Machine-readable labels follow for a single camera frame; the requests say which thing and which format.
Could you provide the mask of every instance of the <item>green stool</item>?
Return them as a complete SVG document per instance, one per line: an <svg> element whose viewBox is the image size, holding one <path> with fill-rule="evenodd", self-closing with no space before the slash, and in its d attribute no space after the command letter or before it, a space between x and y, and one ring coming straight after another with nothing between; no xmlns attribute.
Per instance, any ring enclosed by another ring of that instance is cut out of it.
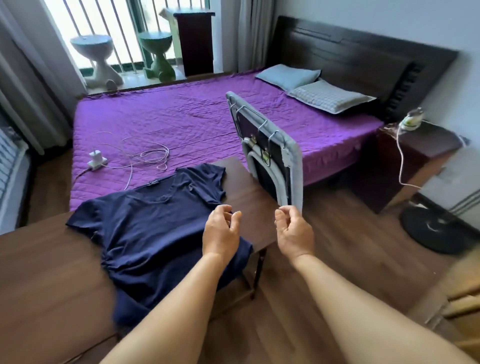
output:
<svg viewBox="0 0 480 364"><path fill-rule="evenodd" d="M147 78L158 78L161 82L174 81L175 71L165 59L165 52L172 45L172 34L167 32L141 32L138 40L143 48L155 55L150 68L144 68Z"/></svg>

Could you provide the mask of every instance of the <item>ironing board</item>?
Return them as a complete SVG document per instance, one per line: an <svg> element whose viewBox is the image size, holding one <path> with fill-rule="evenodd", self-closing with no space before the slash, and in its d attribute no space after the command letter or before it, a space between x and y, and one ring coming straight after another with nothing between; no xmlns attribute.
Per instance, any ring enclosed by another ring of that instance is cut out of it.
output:
<svg viewBox="0 0 480 364"><path fill-rule="evenodd" d="M303 165L298 144L248 102L227 92L227 102L250 173L279 205L303 206Z"/></svg>

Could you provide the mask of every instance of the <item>wooden headboard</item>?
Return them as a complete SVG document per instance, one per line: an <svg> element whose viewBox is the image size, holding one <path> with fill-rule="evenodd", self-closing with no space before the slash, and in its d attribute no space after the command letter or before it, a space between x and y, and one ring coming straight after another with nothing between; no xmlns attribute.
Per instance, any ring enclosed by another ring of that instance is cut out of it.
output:
<svg viewBox="0 0 480 364"><path fill-rule="evenodd" d="M400 121L418 107L458 51L286 16L278 17L267 67L321 69L327 82L376 96L374 113Z"/></svg>

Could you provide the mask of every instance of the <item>black round base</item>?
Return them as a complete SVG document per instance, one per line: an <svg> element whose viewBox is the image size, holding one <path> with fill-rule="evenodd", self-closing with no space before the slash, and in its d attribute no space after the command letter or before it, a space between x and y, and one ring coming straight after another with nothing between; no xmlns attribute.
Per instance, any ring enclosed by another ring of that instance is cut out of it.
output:
<svg viewBox="0 0 480 364"><path fill-rule="evenodd" d="M413 240L434 252L462 252L467 247L465 234L454 223L440 223L440 215L427 208L407 207L400 214L400 222Z"/></svg>

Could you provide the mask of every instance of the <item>charger plug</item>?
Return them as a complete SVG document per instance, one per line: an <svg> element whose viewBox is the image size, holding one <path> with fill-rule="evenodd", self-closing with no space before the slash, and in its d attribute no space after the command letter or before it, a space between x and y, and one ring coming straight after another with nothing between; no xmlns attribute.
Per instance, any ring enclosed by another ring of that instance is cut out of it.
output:
<svg viewBox="0 0 480 364"><path fill-rule="evenodd" d="M101 167L103 167L105 164L108 163L108 159L106 159L104 156L102 156L102 152L99 150L94 150L93 152L88 154L90 157L92 157L92 160L88 162L88 167L91 170L97 170Z"/></svg>

